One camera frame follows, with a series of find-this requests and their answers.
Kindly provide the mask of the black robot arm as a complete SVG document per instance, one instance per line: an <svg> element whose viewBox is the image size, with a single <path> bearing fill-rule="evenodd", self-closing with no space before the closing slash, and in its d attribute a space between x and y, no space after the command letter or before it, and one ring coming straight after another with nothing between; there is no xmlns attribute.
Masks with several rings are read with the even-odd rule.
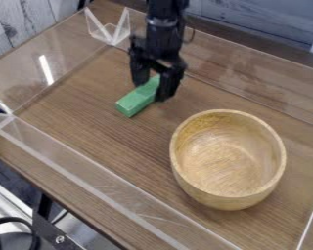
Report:
<svg viewBox="0 0 313 250"><path fill-rule="evenodd" d="M164 102L180 86L187 64L180 49L191 39L183 39L185 9L189 0L146 0L144 36L130 36L130 73L135 87L144 85L150 70L159 74L155 101Z"/></svg>

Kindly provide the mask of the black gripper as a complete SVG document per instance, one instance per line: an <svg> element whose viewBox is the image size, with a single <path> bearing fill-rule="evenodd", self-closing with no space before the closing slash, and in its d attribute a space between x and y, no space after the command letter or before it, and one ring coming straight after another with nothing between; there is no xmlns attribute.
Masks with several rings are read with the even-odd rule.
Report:
<svg viewBox="0 0 313 250"><path fill-rule="evenodd" d="M150 70L160 74L155 101L164 102L180 86L186 62L180 56L185 19L171 21L146 19L146 33L130 37L130 73L135 87L143 85Z"/></svg>

